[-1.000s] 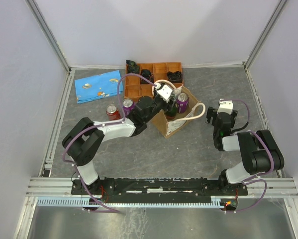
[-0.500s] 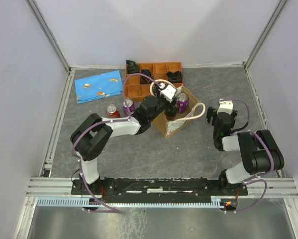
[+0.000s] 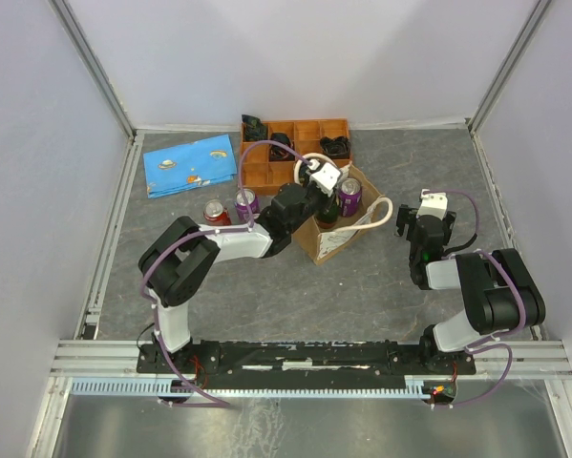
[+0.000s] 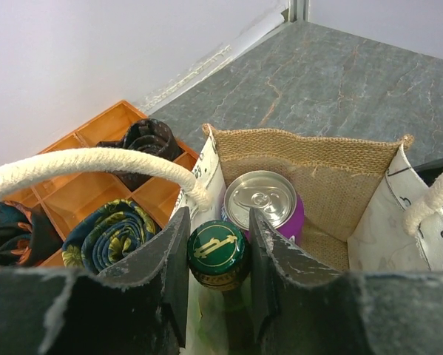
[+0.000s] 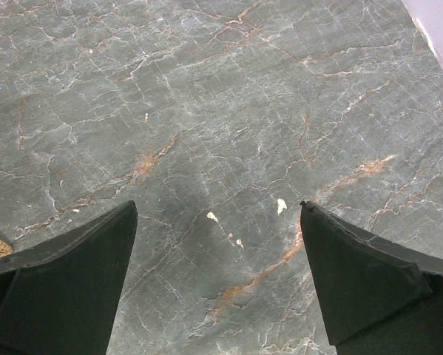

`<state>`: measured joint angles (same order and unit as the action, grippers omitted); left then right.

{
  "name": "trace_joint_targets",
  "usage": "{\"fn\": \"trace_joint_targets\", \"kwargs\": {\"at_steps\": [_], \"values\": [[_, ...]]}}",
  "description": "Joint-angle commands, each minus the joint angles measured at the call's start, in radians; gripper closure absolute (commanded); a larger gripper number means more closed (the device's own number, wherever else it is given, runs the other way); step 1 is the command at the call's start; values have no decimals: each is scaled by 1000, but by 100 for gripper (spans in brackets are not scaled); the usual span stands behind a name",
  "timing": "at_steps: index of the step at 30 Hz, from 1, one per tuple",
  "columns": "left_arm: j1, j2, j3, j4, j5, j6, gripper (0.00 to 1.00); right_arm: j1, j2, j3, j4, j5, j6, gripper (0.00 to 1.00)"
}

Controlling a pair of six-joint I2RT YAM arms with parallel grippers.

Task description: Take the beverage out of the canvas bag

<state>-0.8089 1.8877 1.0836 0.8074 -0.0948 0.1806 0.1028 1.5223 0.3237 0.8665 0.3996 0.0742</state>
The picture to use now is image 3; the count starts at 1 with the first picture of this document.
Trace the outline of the green glass bottle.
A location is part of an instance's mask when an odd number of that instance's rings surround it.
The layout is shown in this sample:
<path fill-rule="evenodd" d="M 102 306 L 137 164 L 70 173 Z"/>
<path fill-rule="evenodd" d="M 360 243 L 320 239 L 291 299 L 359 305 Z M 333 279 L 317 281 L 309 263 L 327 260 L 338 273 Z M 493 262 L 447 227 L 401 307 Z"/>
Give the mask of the green glass bottle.
<path fill-rule="evenodd" d="M 322 229 L 330 229 L 335 226 L 340 216 L 339 204 L 335 200 L 330 206 L 320 210 L 315 215 L 317 225 Z"/>

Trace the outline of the purple soda can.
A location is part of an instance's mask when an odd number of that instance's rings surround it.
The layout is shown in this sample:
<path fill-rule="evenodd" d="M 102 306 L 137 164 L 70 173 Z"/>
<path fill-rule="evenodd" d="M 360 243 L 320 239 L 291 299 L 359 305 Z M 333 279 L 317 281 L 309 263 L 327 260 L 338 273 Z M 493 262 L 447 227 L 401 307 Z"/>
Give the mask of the purple soda can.
<path fill-rule="evenodd" d="M 241 222 L 247 222 L 260 213 L 259 198 L 253 190 L 248 188 L 243 188 L 236 193 L 234 206 Z"/>
<path fill-rule="evenodd" d="M 352 217 L 358 211 L 361 197 L 362 186 L 356 178 L 348 177 L 340 183 L 338 202 L 343 218 Z"/>

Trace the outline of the red soda can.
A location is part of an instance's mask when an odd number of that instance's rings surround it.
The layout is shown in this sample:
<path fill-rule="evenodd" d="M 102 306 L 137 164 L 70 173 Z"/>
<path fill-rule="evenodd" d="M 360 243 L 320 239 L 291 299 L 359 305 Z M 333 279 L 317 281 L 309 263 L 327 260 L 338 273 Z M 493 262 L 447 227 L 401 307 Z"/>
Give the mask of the red soda can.
<path fill-rule="evenodd" d="M 218 199 L 206 202 L 203 208 L 203 216 L 210 225 L 228 226 L 232 224 L 226 207 Z"/>

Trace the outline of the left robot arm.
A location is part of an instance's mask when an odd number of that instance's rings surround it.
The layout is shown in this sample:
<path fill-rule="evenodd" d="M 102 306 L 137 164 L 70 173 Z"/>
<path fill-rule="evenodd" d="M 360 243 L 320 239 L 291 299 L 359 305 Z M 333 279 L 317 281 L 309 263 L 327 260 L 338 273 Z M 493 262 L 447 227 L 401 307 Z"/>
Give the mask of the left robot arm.
<path fill-rule="evenodd" d="M 334 194 L 317 184 L 288 183 L 246 224 L 208 226 L 187 216 L 176 219 L 138 261 L 140 293 L 154 313 L 159 362 L 172 372 L 189 366 L 189 302 L 214 264 L 281 253 L 308 219 L 330 207 Z"/>

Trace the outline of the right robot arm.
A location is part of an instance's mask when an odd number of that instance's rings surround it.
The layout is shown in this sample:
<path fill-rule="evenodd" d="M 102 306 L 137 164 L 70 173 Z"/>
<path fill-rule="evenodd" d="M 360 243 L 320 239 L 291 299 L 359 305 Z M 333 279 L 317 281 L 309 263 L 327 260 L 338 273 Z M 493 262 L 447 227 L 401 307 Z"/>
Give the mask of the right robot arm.
<path fill-rule="evenodd" d="M 491 253 L 465 253 L 477 234 L 450 248 L 456 213 L 444 204 L 428 202 L 414 208 L 400 205 L 396 235 L 410 244 L 409 269 L 421 290 L 459 290 L 463 309 L 451 319 L 428 326 L 419 340 L 418 361 L 439 373 L 453 357 L 461 360 L 473 350 L 503 336 L 544 322 L 544 299 L 514 248 Z"/>

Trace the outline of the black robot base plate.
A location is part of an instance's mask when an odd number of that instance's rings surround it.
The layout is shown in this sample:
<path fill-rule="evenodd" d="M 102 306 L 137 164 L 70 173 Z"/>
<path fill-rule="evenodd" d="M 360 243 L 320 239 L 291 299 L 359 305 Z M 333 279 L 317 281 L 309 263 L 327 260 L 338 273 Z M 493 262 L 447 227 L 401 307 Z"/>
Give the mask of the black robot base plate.
<path fill-rule="evenodd" d="M 169 354 L 156 342 L 140 347 L 137 373 L 200 376 L 200 386 L 234 390 L 403 388 L 405 377 L 474 375 L 474 358 L 440 352 L 429 339 L 404 344 L 251 343 L 202 341 Z"/>

